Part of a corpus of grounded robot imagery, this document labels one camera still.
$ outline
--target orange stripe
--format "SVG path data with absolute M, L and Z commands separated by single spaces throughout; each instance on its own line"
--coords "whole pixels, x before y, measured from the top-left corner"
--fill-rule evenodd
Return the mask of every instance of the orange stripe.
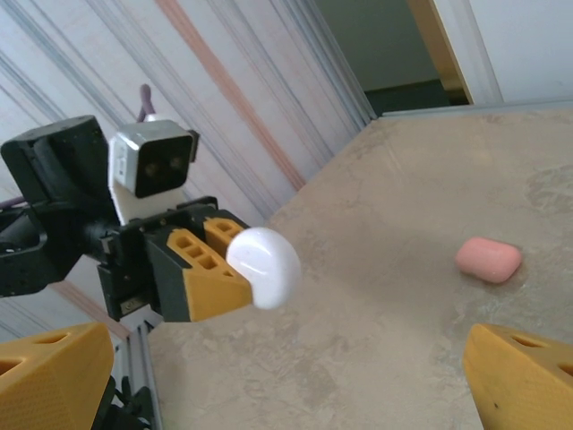
M 91 316 L 94 320 L 104 323 L 109 331 L 114 333 L 119 339 L 125 340 L 129 336 L 129 330 L 112 319 L 106 311 L 104 311 L 98 303 L 83 294 L 72 282 L 64 280 L 50 286 L 56 293 L 67 299 L 72 304 L 76 305 L 83 312 Z
M 221 93 L 233 106 L 236 113 L 246 122 L 251 132 L 261 141 L 269 155 L 277 163 L 296 191 L 304 186 L 304 178 L 278 145 L 278 142 L 257 115 L 249 100 L 228 73 L 225 66 L 215 56 L 201 34 L 189 20 L 177 0 L 155 0 L 161 11 L 173 24 L 187 46 L 197 56 L 204 69 L 216 83 Z

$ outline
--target wall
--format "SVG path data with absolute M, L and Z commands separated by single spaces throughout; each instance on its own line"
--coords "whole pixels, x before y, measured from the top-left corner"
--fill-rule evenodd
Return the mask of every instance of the wall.
M 573 97 L 573 4 L 434 0 L 475 104 Z
M 504 101 L 573 96 L 573 3 L 470 4 Z
M 406 0 L 315 0 L 363 90 L 438 79 Z

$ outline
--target camera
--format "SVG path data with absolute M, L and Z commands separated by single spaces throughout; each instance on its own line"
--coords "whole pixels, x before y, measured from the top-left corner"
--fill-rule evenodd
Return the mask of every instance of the camera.
M 115 134 L 114 178 L 138 199 L 179 188 L 198 138 L 168 119 L 124 125 Z

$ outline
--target pink soap bar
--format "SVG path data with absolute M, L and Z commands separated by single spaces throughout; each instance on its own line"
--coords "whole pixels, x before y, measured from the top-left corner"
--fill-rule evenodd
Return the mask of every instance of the pink soap bar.
M 521 264 L 521 253 L 515 246 L 472 237 L 459 248 L 456 264 L 464 273 L 499 284 L 517 270 Z

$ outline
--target speckled table surface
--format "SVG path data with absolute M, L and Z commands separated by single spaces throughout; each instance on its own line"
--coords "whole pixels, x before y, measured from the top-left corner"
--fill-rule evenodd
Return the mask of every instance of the speckled table surface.
M 380 119 L 270 225 L 287 307 L 151 333 L 166 429 L 481 428 L 472 324 L 573 342 L 573 111 Z M 521 248 L 506 285 L 458 273 L 471 236 Z

